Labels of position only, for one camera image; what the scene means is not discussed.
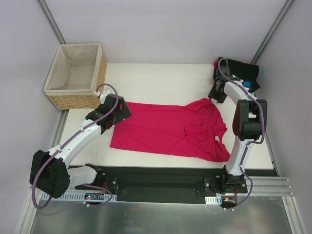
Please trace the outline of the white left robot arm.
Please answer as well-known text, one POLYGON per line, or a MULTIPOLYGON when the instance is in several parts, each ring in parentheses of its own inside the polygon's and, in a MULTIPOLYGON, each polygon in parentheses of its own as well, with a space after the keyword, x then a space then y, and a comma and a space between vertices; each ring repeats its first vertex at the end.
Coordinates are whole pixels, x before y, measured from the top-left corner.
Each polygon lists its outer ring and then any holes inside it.
POLYGON ((131 115, 123 97, 108 94, 65 141, 47 152, 38 150, 34 154, 29 179, 33 189, 40 189, 52 198, 59 198, 67 189, 80 185, 102 189, 104 172, 100 167, 87 163, 70 168, 70 164, 94 139, 131 115))

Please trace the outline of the magenta pink t-shirt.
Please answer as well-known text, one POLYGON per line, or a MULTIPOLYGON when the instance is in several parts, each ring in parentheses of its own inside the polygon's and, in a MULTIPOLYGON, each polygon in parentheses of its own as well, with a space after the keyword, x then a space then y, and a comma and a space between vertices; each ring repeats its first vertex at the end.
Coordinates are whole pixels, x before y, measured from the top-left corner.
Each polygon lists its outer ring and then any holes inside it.
POLYGON ((206 98, 185 106, 127 103, 132 116, 114 127, 110 146, 153 154, 226 162, 227 131, 218 108, 206 98))

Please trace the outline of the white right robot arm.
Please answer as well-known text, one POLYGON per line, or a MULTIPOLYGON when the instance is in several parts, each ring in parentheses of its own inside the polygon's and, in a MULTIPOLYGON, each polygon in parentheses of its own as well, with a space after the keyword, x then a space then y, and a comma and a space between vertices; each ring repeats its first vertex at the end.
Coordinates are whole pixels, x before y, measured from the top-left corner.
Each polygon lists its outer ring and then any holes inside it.
POLYGON ((208 98, 223 103, 227 97, 236 104, 232 123, 235 140, 217 184, 222 191, 231 192, 244 182, 245 165, 253 145, 264 141, 267 102, 253 96, 243 81, 231 74, 228 65, 219 65, 208 98))

